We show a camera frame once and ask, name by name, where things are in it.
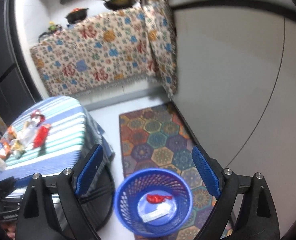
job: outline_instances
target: tablecloth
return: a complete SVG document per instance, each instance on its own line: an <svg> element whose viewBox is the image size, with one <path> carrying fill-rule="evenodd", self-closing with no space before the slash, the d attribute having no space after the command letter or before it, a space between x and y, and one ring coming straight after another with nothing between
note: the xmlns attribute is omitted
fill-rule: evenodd
<svg viewBox="0 0 296 240"><path fill-rule="evenodd" d="M60 96L35 104L13 122L17 131L23 128L24 122L30 119L30 114L35 109L45 115L44 123L52 126L44 147L32 149L31 144L18 160L11 155L6 160L6 170L0 171L0 180L11 176L23 178L35 172L43 176L58 174L65 168L73 167L96 143L104 148L103 166L113 157L114 153L104 137L103 129L78 100ZM24 190L17 190L10 197L23 193Z"/></svg>
<svg viewBox="0 0 296 240"><path fill-rule="evenodd" d="M49 95L80 95L139 79L176 93L176 39L161 0L89 17L31 48Z"/></svg>

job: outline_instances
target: hexagon pattern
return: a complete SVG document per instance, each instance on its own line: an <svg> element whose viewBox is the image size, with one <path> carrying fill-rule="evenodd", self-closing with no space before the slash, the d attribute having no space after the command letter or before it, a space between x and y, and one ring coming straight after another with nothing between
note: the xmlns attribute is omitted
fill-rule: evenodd
<svg viewBox="0 0 296 240"><path fill-rule="evenodd" d="M147 168L171 170L183 177L193 196L192 212L182 228L159 240L193 240L216 200L209 195L192 161L195 145L172 103L121 114L120 139L124 177ZM231 234L228 223L223 236ZM146 240L135 236L136 240Z"/></svg>

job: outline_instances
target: blue plastic basket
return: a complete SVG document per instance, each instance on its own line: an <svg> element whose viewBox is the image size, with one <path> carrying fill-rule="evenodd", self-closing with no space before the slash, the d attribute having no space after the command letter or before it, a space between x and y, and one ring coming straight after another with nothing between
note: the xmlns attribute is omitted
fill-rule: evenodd
<svg viewBox="0 0 296 240"><path fill-rule="evenodd" d="M146 200L147 194L171 195L172 199L150 204ZM145 169L124 180L115 194L114 206L118 219L127 229L144 237L160 237L179 230L187 221L192 209L192 194L176 173L165 169ZM165 207L168 214L152 219L151 214Z"/></svg>

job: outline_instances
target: metal screw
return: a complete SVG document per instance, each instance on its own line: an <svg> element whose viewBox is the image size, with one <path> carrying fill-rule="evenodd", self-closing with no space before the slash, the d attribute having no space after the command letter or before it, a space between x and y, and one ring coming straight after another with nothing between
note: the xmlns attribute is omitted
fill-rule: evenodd
<svg viewBox="0 0 296 240"><path fill-rule="evenodd" d="M256 177L257 177L258 179L262 179L264 176L263 176L261 173L257 172L257 173L256 173Z"/></svg>
<svg viewBox="0 0 296 240"><path fill-rule="evenodd" d="M64 169L64 174L65 175L69 175L70 173L71 173L71 169L70 168Z"/></svg>
<svg viewBox="0 0 296 240"><path fill-rule="evenodd" d="M224 173L226 174L226 175L231 175L232 174L232 170L231 169L224 169Z"/></svg>
<svg viewBox="0 0 296 240"><path fill-rule="evenodd" d="M33 178L33 179L38 179L39 176L40 176L40 174L37 172L37 173L35 173L35 174L32 176L32 178Z"/></svg>

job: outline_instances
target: white floor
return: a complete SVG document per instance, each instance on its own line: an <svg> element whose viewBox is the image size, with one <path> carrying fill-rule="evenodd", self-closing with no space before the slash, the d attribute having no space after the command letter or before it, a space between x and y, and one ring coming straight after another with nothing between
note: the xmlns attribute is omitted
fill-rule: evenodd
<svg viewBox="0 0 296 240"><path fill-rule="evenodd" d="M131 101L122 102L112 106L103 107L90 111L91 116L106 131L110 144L116 153L112 162L111 171L115 181L116 188L123 182L124 176L121 163L121 146L119 134L119 115L127 112L144 109L147 107L158 106L169 101L166 94L147 96ZM134 234L128 231L117 219L115 213L112 214L107 225L98 232L102 240L120 239L132 240Z"/></svg>

